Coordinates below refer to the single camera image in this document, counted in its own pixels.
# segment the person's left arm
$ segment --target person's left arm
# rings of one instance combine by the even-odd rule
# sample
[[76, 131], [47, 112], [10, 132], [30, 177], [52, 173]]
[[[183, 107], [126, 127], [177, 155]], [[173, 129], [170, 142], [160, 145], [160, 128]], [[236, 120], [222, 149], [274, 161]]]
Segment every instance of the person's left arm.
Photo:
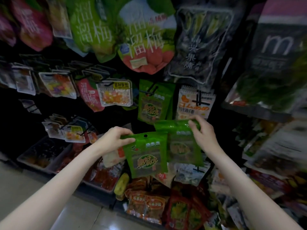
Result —
[[132, 131], [126, 128], [111, 128], [2, 220], [0, 229], [49, 230], [90, 166], [102, 155], [134, 142], [134, 138], [120, 139], [130, 134]]

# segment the bare skin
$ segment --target bare skin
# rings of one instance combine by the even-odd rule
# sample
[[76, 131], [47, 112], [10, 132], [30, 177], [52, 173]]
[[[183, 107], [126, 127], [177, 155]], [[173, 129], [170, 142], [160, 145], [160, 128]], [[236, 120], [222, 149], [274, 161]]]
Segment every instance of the bare skin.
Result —
[[[255, 230], [302, 229], [225, 154], [217, 142], [213, 127], [200, 116], [193, 116], [192, 119], [196, 119], [201, 126], [199, 131], [196, 125], [189, 121], [196, 142], [224, 175]], [[133, 143], [134, 138], [120, 139], [121, 135], [131, 134], [132, 131], [125, 128], [111, 128], [2, 220], [0, 229], [50, 229], [90, 166], [102, 155]]]

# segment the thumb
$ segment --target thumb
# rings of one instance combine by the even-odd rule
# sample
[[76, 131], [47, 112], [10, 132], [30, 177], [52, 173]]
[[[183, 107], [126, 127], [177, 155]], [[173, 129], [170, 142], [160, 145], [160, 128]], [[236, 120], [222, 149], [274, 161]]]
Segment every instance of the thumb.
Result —
[[133, 142], [135, 142], [135, 139], [134, 139], [134, 138], [127, 138], [127, 139], [121, 139], [121, 140], [120, 140], [121, 146], [130, 144], [130, 143], [133, 143]]
[[191, 128], [191, 130], [193, 131], [193, 134], [194, 134], [194, 135], [200, 133], [200, 131], [197, 129], [196, 124], [195, 124], [192, 120], [189, 120], [189, 121], [188, 121], [188, 124], [189, 124], [189, 127]]

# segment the person's left hand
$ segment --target person's left hand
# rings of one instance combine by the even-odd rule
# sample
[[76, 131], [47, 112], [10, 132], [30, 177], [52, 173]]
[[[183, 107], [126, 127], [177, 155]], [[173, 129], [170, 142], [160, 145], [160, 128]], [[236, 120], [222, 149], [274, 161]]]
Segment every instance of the person's left hand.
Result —
[[99, 156], [135, 142], [134, 138], [121, 139], [121, 135], [133, 135], [133, 132], [127, 128], [112, 127], [98, 139], [93, 146], [96, 147]]

